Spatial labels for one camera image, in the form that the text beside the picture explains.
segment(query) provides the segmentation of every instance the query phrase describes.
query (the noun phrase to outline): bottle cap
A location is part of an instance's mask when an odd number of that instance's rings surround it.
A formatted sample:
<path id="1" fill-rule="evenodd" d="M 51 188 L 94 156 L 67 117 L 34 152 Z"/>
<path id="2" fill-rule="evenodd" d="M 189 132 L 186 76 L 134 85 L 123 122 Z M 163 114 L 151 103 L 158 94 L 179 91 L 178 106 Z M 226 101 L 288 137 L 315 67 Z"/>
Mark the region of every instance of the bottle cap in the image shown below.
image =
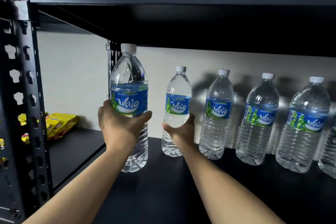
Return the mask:
<path id="1" fill-rule="evenodd" d="M 272 73 L 263 73 L 262 78 L 263 79 L 274 79 L 275 74 Z"/>
<path id="2" fill-rule="evenodd" d="M 136 44 L 121 44 L 121 52 L 137 52 L 137 45 Z"/>
<path id="3" fill-rule="evenodd" d="M 218 71 L 219 75 L 224 75 L 224 76 L 229 76 L 230 70 L 224 70 L 224 69 L 220 69 Z"/>
<path id="4" fill-rule="evenodd" d="M 185 73 L 187 71 L 187 67 L 176 67 L 176 72 L 182 72 L 182 73 Z"/>
<path id="5" fill-rule="evenodd" d="M 324 77 L 311 76 L 309 77 L 309 82 L 323 83 Z"/>

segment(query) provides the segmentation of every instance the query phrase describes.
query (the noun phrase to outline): barcode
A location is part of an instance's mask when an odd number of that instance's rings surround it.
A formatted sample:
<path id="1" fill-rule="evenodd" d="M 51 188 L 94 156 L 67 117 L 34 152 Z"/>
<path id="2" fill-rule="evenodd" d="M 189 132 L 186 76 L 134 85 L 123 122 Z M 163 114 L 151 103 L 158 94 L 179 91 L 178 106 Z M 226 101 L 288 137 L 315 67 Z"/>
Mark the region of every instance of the barcode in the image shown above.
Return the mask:
<path id="1" fill-rule="evenodd" d="M 286 123 L 289 125 L 290 123 L 291 123 L 291 121 L 292 121 L 292 116 L 293 116 L 293 110 L 290 110 L 289 111 L 289 114 L 288 114 L 288 118 L 287 118 L 287 121 L 286 121 Z"/>
<path id="2" fill-rule="evenodd" d="M 245 108 L 245 114 L 244 114 L 244 119 L 246 119 L 246 117 L 247 117 L 247 114 L 248 114 L 248 112 L 249 112 L 249 108 L 250 108 L 250 106 L 249 106 L 249 105 L 246 105 L 246 108 Z"/>

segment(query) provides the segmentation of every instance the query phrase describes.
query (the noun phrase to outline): wall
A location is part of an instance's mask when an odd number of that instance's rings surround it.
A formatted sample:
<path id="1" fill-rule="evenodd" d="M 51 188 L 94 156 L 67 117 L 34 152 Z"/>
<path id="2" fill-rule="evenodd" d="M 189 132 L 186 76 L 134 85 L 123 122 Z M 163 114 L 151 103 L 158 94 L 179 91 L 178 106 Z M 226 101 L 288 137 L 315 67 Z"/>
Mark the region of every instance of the wall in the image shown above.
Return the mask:
<path id="1" fill-rule="evenodd" d="M 84 118 L 82 127 L 98 130 L 96 112 L 108 94 L 106 40 L 87 34 L 39 32 L 38 43 L 46 111 L 80 115 Z M 137 52 L 149 81 L 148 107 L 153 111 L 150 137 L 162 136 L 165 91 L 177 65 L 187 67 L 192 87 L 195 142 L 199 141 L 207 89 L 221 68 L 230 70 L 235 91 L 227 147 L 235 146 L 246 97 L 263 72 L 275 73 L 281 96 L 268 146 L 270 153 L 279 140 L 290 99 L 310 76 L 325 77 L 325 86 L 336 101 L 336 58 L 144 47 L 138 47 Z"/>

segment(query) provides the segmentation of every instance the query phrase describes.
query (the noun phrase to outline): plastic bottle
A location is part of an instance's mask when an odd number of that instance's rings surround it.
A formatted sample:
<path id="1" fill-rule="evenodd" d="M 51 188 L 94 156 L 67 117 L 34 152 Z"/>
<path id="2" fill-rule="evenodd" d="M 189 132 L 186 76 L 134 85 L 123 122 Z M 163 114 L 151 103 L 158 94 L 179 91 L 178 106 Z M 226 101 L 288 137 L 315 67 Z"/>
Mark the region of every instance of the plastic bottle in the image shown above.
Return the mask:
<path id="1" fill-rule="evenodd" d="M 199 151 L 210 159 L 220 159 L 224 153 L 234 97 L 229 73 L 229 70 L 219 70 L 219 77 L 210 86 L 205 102 Z"/>
<path id="2" fill-rule="evenodd" d="M 163 122 L 173 128 L 185 123 L 189 118 L 191 100 L 190 82 L 186 76 L 186 67 L 176 67 L 176 74 L 168 84 L 166 91 L 165 115 Z M 170 135 L 164 130 L 162 135 L 162 151 L 171 157 L 181 156 Z"/>
<path id="3" fill-rule="evenodd" d="M 135 44 L 121 44 L 122 57 L 111 73 L 111 104 L 118 113 L 138 117 L 147 111 L 148 81 L 146 72 L 135 56 Z M 148 126 L 143 126 L 137 145 L 129 155 L 123 172 L 135 172 L 144 167 L 148 159 Z"/>
<path id="4" fill-rule="evenodd" d="M 245 114 L 238 132 L 236 155 L 253 166 L 264 161 L 279 106 L 279 93 L 273 79 L 274 74 L 263 73 L 262 82 L 247 96 Z"/>
<path id="5" fill-rule="evenodd" d="M 309 84 L 292 98 L 289 114 L 275 154 L 277 162 L 293 172 L 308 171 L 330 108 L 323 77 L 310 77 Z"/>
<path id="6" fill-rule="evenodd" d="M 336 179 L 336 115 L 327 134 L 318 166 L 323 172 Z"/>

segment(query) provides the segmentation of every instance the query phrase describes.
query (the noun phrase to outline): bottle label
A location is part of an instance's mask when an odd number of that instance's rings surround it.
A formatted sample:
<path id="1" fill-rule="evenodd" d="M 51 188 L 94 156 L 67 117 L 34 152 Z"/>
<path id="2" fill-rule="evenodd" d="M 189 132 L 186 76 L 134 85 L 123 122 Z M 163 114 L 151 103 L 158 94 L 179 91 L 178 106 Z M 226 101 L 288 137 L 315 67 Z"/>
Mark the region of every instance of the bottle label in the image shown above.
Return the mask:
<path id="1" fill-rule="evenodd" d="M 207 97 L 204 113 L 212 119 L 229 119 L 232 102 L 225 102 L 218 98 Z"/>
<path id="2" fill-rule="evenodd" d="M 302 112 L 289 110 L 286 123 L 296 129 L 307 132 L 321 132 L 327 115 L 320 116 L 314 114 L 305 114 Z"/>
<path id="3" fill-rule="evenodd" d="M 258 109 L 246 104 L 244 119 L 257 126 L 270 127 L 273 125 L 277 110 Z"/>
<path id="4" fill-rule="evenodd" d="M 166 112 L 176 115 L 189 113 L 191 97 L 183 95 L 166 94 Z"/>
<path id="5" fill-rule="evenodd" d="M 139 116 L 147 110 L 148 89 L 137 92 L 111 90 L 112 107 L 123 115 Z"/>

